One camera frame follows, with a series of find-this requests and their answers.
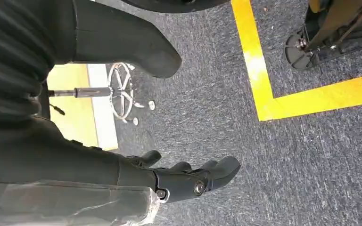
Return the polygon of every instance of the metal rod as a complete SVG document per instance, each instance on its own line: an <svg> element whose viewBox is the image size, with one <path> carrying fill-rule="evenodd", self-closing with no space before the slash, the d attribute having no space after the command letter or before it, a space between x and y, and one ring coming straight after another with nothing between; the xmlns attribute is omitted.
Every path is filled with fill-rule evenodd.
<svg viewBox="0 0 362 226"><path fill-rule="evenodd" d="M321 46L322 42L346 23L350 23L362 8L362 0L333 0L324 23L310 40L308 49Z"/></svg>
<svg viewBox="0 0 362 226"><path fill-rule="evenodd" d="M336 42L336 45L342 43L342 41L362 22L362 15L357 19L356 23L354 23L343 35L342 37Z"/></svg>
<svg viewBox="0 0 362 226"><path fill-rule="evenodd" d="M297 62L299 62L303 57L305 57L306 54L302 54L298 59L296 59L291 65L294 66Z"/></svg>
<svg viewBox="0 0 362 226"><path fill-rule="evenodd" d="M309 67L309 65L312 64L313 58L314 58L314 55L312 55L312 56L310 57L310 60L309 60L309 62L306 64L306 67Z"/></svg>
<svg viewBox="0 0 362 226"><path fill-rule="evenodd" d="M83 97L109 97L112 95L111 87L101 88L75 88L76 98Z"/></svg>
<svg viewBox="0 0 362 226"><path fill-rule="evenodd" d="M75 90L52 90L51 97L75 97L77 92Z"/></svg>

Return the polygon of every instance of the wheel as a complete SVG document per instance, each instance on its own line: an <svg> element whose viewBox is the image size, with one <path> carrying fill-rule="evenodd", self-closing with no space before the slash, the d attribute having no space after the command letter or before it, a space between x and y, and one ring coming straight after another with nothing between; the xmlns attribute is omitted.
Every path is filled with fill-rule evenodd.
<svg viewBox="0 0 362 226"><path fill-rule="evenodd" d="M108 85L112 88L110 104L115 118L138 126L138 115L141 112L153 111L156 104L137 95L138 86L133 85L131 78L134 69L130 64L114 63L109 72Z"/></svg>
<svg viewBox="0 0 362 226"><path fill-rule="evenodd" d="M229 0L122 0L132 6L161 13L190 13L221 5Z"/></svg>

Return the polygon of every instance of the black prosthetic hand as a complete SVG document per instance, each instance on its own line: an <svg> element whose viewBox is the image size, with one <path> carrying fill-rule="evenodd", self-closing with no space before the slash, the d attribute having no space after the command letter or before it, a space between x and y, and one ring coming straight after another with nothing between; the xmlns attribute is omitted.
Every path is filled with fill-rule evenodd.
<svg viewBox="0 0 362 226"><path fill-rule="evenodd" d="M161 158L151 151L124 157L66 140L49 120L34 118L0 125L0 183L41 180L96 185L150 187L163 202L196 198L227 185L240 168L233 157L209 161L192 170L186 162L164 169L149 168Z"/></svg>
<svg viewBox="0 0 362 226"><path fill-rule="evenodd" d="M139 167L150 167L161 158L158 151L150 151L142 157L127 159ZM240 163L234 157L225 157L219 162L208 161L199 169L192 170L187 162L173 167L152 169L156 176L155 191L164 202L176 202L201 196L205 192L227 185L238 173Z"/></svg>

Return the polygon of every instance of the gray carpet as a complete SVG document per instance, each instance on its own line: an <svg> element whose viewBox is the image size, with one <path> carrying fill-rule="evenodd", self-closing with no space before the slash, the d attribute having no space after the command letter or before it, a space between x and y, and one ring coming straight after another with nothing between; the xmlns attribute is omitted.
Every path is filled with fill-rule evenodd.
<svg viewBox="0 0 362 226"><path fill-rule="evenodd" d="M159 150L163 167L226 155L243 165L225 189L163 205L154 225L362 225L362 106L259 122L229 4L166 15L100 2L151 21L183 58L167 80L136 70L138 95L157 109L139 114L137 127L116 123L120 152ZM275 96L362 76L362 52L306 72L286 65L283 42L303 21L305 2L252 1Z"/></svg>

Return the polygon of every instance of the plastic bag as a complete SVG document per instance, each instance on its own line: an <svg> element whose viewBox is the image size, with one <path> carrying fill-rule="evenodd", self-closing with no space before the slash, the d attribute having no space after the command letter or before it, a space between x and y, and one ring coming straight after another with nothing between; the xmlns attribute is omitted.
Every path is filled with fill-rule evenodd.
<svg viewBox="0 0 362 226"><path fill-rule="evenodd" d="M148 187L0 183L0 226L140 226L153 223L159 207Z"/></svg>

